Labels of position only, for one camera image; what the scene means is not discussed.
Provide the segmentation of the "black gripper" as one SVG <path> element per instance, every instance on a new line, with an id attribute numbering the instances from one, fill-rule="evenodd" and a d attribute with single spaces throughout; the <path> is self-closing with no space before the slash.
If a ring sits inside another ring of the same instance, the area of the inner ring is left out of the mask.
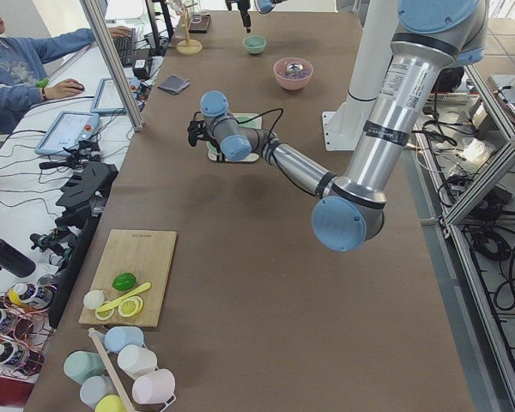
<path id="1" fill-rule="evenodd" d="M 202 142 L 209 142 L 210 136 L 207 131 L 207 127 L 205 124 L 205 120 L 199 119 L 198 116 L 200 115 L 200 112 L 195 112 L 192 116 L 192 120 L 190 121 L 187 132 L 188 132 L 188 143 L 192 147 L 196 147 L 197 144 Z"/>
<path id="2" fill-rule="evenodd" d="M 225 0 L 228 10 L 232 10 L 236 6 L 240 15 L 243 17 L 243 24 L 247 33 L 251 32 L 251 16 L 249 14 L 250 1 L 249 0 Z"/>

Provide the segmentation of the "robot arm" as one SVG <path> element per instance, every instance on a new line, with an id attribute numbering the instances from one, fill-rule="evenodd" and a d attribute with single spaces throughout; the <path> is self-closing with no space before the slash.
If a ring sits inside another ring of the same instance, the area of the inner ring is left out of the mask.
<path id="1" fill-rule="evenodd" d="M 333 251 L 359 248 L 384 224 L 386 183 L 439 73 L 482 59 L 488 2 L 401 1 L 397 19 L 388 44 L 392 59 L 344 174 L 328 171 L 272 130 L 241 126 L 220 91 L 202 96 L 202 118 L 188 127 L 190 145 L 208 141 L 230 162 L 260 155 L 318 198 L 312 229 L 323 245 Z"/>
<path id="2" fill-rule="evenodd" d="M 266 15 L 270 13 L 277 4 L 284 3 L 285 0 L 255 0 L 253 2 L 255 10 L 261 14 Z M 250 16 L 250 8 L 251 1 L 250 0 L 225 0 L 224 1 L 227 9 L 231 11 L 233 9 L 233 5 L 235 4 L 239 10 L 240 18 L 243 23 L 243 27 L 245 28 L 247 33 L 251 33 L 251 16 Z"/>

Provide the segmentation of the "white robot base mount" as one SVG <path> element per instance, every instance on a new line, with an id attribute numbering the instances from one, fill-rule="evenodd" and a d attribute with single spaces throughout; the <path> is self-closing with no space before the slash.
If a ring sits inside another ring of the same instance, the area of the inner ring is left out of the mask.
<path id="1" fill-rule="evenodd" d="M 352 151 L 391 62 L 391 39 L 398 25 L 397 1 L 338 1 L 336 8 L 358 17 L 361 38 L 347 99 L 336 111 L 322 113 L 324 141 L 328 151 Z"/>

